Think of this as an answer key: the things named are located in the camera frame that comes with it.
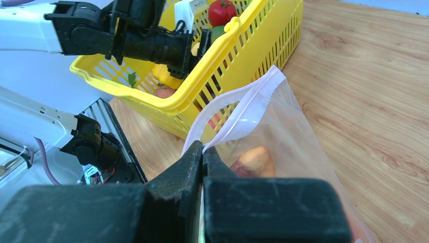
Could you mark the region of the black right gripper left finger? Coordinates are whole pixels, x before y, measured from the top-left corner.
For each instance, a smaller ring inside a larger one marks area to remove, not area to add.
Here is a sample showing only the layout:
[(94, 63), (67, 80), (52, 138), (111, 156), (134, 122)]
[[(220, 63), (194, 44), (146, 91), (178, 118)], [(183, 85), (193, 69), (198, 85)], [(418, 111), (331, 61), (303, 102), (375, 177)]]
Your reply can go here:
[(202, 149), (146, 184), (34, 185), (1, 212), (1, 242), (198, 242)]

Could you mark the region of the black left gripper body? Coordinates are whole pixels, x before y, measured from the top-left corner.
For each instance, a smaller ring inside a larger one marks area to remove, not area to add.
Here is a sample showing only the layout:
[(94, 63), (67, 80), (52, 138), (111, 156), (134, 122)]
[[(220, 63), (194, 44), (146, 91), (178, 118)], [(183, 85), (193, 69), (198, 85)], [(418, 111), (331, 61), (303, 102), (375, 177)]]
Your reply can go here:
[(165, 32), (158, 29), (154, 35), (144, 37), (139, 32), (126, 35), (122, 56), (164, 64), (172, 77), (185, 79), (212, 43), (212, 31), (204, 29), (200, 40), (201, 50), (191, 53), (194, 35), (183, 32)]

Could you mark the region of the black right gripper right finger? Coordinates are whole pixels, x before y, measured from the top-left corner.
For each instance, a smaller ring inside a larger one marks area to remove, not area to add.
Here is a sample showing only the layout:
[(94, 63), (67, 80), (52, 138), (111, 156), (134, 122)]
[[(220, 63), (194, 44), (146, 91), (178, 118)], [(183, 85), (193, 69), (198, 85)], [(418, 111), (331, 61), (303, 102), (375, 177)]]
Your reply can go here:
[(240, 178), (203, 154), (206, 242), (351, 242), (339, 196), (316, 178)]

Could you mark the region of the clear zip top bag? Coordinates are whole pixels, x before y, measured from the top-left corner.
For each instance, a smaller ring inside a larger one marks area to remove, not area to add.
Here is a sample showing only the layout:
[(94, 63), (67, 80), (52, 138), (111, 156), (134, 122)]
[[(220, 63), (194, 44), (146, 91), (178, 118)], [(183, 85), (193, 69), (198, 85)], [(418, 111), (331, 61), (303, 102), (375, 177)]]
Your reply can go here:
[[(274, 178), (316, 178), (327, 181), (339, 196), (352, 231), (351, 242), (374, 242), (321, 148), (285, 75), (275, 66), (255, 82), (226, 92), (207, 107), (225, 108), (219, 130), (202, 130), (193, 124), (184, 149), (194, 141), (202, 153), (215, 148), (230, 168), (250, 149), (263, 146), (272, 156)], [(201, 204), (200, 237), (204, 242), (204, 201)]]

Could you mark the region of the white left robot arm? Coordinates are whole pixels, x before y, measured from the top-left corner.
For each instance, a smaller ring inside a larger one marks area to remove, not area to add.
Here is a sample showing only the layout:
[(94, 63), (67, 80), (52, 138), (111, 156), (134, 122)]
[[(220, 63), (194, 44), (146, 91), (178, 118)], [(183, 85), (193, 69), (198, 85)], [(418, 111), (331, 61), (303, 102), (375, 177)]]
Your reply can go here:
[(36, 95), (64, 91), (54, 82), (70, 78), (64, 56), (99, 54), (121, 64), (124, 58), (167, 66), (185, 78), (205, 52), (191, 53), (187, 19), (174, 30), (160, 25), (165, 1), (1, 1), (1, 149), (25, 159), (31, 137), (74, 155), (82, 165), (130, 180), (138, 171), (113, 134), (85, 115), (73, 115), (35, 101)]

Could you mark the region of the yellow bell pepper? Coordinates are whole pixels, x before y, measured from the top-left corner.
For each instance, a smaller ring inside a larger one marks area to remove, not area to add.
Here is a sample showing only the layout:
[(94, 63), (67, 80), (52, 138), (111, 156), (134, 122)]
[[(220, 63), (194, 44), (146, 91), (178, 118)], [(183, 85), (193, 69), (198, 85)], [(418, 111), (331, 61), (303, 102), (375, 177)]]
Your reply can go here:
[(178, 79), (171, 76), (168, 67), (164, 64), (155, 64), (151, 71), (153, 77), (163, 86), (168, 86), (171, 89), (177, 90), (183, 83), (183, 79)]

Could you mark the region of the green leafy vegetable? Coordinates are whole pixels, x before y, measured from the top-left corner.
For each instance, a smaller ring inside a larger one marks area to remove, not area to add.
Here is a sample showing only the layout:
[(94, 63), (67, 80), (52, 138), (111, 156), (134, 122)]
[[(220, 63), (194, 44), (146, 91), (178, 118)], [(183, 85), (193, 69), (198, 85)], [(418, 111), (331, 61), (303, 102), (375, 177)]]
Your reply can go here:
[(225, 34), (224, 28), (225, 28), (225, 26), (221, 25), (221, 26), (212, 27), (210, 29), (211, 30), (211, 43), (214, 43), (216, 41), (216, 39), (218, 39), (220, 36)]

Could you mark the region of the red tomato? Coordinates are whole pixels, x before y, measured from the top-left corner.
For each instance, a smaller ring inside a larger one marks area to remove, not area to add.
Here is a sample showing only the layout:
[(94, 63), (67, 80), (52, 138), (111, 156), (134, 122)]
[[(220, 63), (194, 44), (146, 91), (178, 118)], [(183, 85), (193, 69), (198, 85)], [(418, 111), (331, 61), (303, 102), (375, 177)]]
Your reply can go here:
[(236, 16), (237, 11), (232, 1), (217, 0), (208, 8), (208, 19), (213, 27), (224, 26)]

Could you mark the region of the red chili pepper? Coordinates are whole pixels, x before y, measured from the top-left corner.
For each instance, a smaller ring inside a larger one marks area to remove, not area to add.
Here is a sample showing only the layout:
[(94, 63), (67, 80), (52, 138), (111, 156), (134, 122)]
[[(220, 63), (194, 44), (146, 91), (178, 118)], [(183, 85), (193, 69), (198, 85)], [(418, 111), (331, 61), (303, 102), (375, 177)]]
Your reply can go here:
[(224, 124), (225, 108), (213, 107), (198, 107), (199, 114), (197, 115), (194, 125), (199, 129), (219, 130)]

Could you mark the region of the yellow plastic basket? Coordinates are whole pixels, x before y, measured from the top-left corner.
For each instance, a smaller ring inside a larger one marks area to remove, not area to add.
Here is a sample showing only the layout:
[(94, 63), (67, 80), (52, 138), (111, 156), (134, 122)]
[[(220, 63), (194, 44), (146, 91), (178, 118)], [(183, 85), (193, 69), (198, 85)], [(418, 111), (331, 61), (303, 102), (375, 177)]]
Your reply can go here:
[(272, 65), (282, 68), (300, 40), (303, 1), (233, 1), (233, 5), (237, 17), (171, 97), (156, 97), (159, 83), (149, 61), (124, 58), (118, 65), (99, 54), (79, 56), (70, 71), (118, 97), (148, 121), (186, 138), (210, 101), (257, 80)]

